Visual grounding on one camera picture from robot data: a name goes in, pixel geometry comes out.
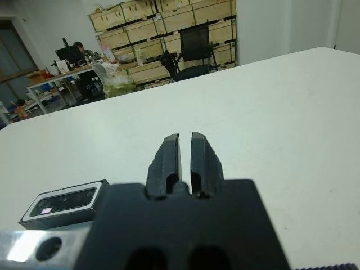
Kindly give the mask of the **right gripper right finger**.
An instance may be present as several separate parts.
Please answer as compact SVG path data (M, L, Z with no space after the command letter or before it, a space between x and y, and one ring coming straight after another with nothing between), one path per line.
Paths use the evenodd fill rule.
M206 136L199 132L192 133L190 168L194 197L209 199L219 192L224 180L222 165Z

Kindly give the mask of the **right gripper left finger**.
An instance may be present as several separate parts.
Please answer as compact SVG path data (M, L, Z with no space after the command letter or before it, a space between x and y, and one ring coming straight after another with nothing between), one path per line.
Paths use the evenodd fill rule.
M149 165L146 193L153 200L162 200L172 194L174 186L180 180L179 134L175 133L164 138Z

